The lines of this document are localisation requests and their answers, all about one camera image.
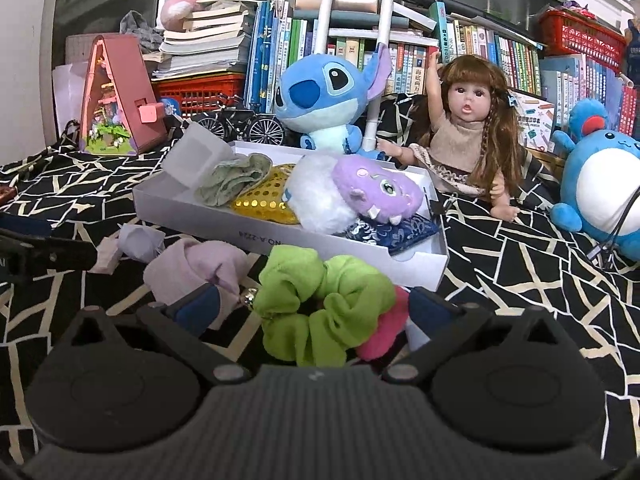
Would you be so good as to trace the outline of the pink soft item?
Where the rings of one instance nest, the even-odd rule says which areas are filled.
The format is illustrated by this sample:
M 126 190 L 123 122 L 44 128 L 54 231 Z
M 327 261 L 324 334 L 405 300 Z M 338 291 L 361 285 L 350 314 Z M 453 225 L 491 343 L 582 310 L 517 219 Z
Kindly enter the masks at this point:
M 374 334 L 356 349 L 360 360 L 370 362 L 382 358 L 405 329 L 409 317 L 409 293 L 402 287 L 395 287 L 393 307 L 378 317 L 378 327 Z

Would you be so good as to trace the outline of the green scrunchie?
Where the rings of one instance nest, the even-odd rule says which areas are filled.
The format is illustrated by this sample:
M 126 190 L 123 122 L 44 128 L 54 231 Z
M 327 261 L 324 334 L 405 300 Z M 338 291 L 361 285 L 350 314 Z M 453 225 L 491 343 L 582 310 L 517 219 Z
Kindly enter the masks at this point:
M 270 356 L 298 366 L 341 367 L 396 302 L 392 281 L 350 255 L 322 259 L 312 248 L 279 245 L 259 274 L 253 311 Z

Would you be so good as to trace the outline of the purple one-eyed plush toy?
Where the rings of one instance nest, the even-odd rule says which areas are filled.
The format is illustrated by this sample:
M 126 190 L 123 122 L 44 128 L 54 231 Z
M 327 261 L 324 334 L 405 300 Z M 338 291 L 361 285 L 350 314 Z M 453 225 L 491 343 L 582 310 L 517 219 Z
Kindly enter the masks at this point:
M 422 204 L 423 192 L 413 180 L 361 155 L 340 157 L 331 177 L 350 208 L 378 223 L 397 226 Z

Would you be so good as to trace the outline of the black white patterned cloth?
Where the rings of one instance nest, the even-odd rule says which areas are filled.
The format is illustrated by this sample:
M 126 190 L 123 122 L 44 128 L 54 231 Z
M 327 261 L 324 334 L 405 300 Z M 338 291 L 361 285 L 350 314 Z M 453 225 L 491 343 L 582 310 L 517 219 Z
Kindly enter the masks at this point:
M 138 157 L 96 157 L 60 142 L 1 169 L 15 188 L 6 214 L 43 220 L 55 236 L 99 243 L 135 222 L 134 187 L 160 170 L 159 146 Z M 594 445 L 613 465 L 639 453 L 639 268 L 617 259 L 605 271 L 587 257 L 593 242 L 558 230 L 541 211 L 513 223 L 489 217 L 484 204 L 450 200 L 449 261 L 439 293 L 501 314 L 544 307 L 574 339 L 605 390 L 604 422 Z M 1 457 L 23 463 L 38 452 L 24 395 L 36 369 L 75 313 L 95 304 L 131 313 L 151 300 L 140 262 L 114 272 L 48 272 L 1 287 Z

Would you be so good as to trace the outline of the blue patterned pouch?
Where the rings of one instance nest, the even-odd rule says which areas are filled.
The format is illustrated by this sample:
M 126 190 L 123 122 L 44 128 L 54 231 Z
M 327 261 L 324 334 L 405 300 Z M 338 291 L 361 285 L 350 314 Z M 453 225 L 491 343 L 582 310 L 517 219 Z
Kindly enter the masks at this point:
M 337 233 L 337 236 L 344 237 L 346 240 L 385 247 L 388 253 L 394 256 L 421 244 L 439 231 L 438 223 L 420 214 L 414 214 L 408 219 L 402 219 L 397 226 L 359 218 L 345 231 Z

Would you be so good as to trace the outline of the crumpled white paper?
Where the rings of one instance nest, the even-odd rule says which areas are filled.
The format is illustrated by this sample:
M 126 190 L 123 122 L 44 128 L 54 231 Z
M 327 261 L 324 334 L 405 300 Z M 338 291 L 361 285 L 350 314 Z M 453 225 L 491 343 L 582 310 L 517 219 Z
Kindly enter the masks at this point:
M 165 250 L 165 234 L 149 226 L 123 224 L 119 231 L 105 237 L 96 248 L 96 264 L 91 273 L 112 274 L 122 256 L 150 263 Z

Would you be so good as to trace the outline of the green grey cloth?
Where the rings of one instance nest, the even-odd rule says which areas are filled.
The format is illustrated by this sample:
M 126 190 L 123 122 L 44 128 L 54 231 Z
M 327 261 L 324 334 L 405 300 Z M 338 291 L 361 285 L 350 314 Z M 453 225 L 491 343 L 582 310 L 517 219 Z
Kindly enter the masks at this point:
M 204 205 L 221 207 L 251 190 L 269 176 L 272 160 L 262 153 L 238 155 L 220 162 L 195 190 Z

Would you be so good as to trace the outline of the brown-haired baby doll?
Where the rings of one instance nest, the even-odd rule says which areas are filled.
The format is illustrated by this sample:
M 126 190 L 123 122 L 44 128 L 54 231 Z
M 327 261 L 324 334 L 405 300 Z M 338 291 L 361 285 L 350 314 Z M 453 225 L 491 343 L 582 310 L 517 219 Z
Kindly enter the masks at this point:
M 446 193 L 490 203 L 490 214 L 512 222 L 512 204 L 522 180 L 518 113 L 506 76 L 475 55 L 461 55 L 444 66 L 439 53 L 428 58 L 425 73 L 428 133 L 400 146 L 382 138 L 376 147 L 402 166 L 420 166 Z

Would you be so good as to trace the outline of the red plastic basket left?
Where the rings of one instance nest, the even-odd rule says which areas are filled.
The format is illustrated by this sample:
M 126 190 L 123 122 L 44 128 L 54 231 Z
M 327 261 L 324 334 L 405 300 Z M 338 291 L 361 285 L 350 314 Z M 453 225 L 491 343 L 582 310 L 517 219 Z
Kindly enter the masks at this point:
M 158 98 L 175 100 L 183 117 L 191 117 L 239 103 L 244 82 L 242 74 L 219 73 L 153 81 L 152 88 Z

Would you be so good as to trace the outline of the red plastic basket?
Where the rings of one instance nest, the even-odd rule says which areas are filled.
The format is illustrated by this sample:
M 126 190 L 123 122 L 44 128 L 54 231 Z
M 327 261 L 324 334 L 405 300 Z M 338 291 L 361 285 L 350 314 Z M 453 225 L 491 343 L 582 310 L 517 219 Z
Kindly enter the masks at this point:
M 584 54 L 614 72 L 623 64 L 623 35 L 582 14 L 548 10 L 538 18 L 540 42 L 548 55 Z
M 152 88 L 158 98 L 175 100 L 183 117 L 191 117 L 239 103 L 244 82 L 242 74 L 219 73 L 153 81 Z

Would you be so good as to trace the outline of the blue Stitch plush toy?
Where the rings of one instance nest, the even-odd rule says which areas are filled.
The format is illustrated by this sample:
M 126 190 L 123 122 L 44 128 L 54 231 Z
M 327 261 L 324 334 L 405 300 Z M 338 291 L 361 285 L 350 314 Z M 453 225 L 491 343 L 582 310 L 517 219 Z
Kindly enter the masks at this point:
M 308 55 L 282 74 L 274 90 L 273 114 L 300 134 L 300 146 L 306 150 L 382 159 L 377 150 L 363 151 L 363 134 L 355 122 L 375 90 L 385 89 L 390 76 L 386 72 L 384 68 L 378 74 L 376 49 L 362 70 L 335 55 Z

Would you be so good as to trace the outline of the stack of horizontal books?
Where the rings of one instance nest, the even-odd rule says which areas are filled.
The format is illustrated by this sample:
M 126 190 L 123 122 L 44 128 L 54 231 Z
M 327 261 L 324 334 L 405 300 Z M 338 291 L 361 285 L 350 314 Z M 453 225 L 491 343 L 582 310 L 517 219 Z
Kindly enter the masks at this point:
M 254 0 L 200 0 L 181 32 L 163 31 L 155 81 L 242 72 L 257 24 Z

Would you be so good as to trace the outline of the row of upright books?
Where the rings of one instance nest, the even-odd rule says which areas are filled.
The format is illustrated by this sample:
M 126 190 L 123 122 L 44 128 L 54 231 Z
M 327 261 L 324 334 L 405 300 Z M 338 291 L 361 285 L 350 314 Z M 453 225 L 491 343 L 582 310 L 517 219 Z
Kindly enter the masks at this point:
M 585 8 L 565 3 L 558 8 L 596 18 Z M 259 113 L 271 113 L 274 90 L 293 63 L 314 53 L 318 28 L 317 8 L 290 6 L 285 0 L 263 1 L 257 7 L 250 57 L 245 76 L 244 102 Z M 511 89 L 523 99 L 526 140 L 535 148 L 547 146 L 547 134 L 567 128 L 570 109 L 581 99 L 601 102 L 608 125 L 622 133 L 639 131 L 639 85 L 636 77 L 618 72 L 584 54 L 548 55 L 537 36 L 530 39 L 470 11 L 454 12 L 442 0 L 426 11 L 396 3 L 390 29 L 393 67 L 386 93 L 413 96 L 422 90 L 427 58 L 438 50 L 440 62 L 472 54 L 497 65 Z

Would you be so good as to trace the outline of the pink plush on books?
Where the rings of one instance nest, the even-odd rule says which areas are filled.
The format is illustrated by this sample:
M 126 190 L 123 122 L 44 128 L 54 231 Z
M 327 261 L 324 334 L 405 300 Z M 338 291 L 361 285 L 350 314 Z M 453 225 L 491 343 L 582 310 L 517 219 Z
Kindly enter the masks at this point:
M 166 0 L 160 10 L 160 24 L 170 32 L 181 32 L 183 22 L 193 11 L 201 6 L 200 0 Z

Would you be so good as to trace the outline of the red plastic basket right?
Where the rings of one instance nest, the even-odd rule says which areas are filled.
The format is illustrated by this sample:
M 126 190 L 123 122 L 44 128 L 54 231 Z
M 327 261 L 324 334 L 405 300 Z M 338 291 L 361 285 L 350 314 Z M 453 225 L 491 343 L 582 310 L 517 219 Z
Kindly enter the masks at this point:
M 623 64 L 623 35 L 582 14 L 548 10 L 538 18 L 540 42 L 548 55 L 584 54 L 614 72 Z

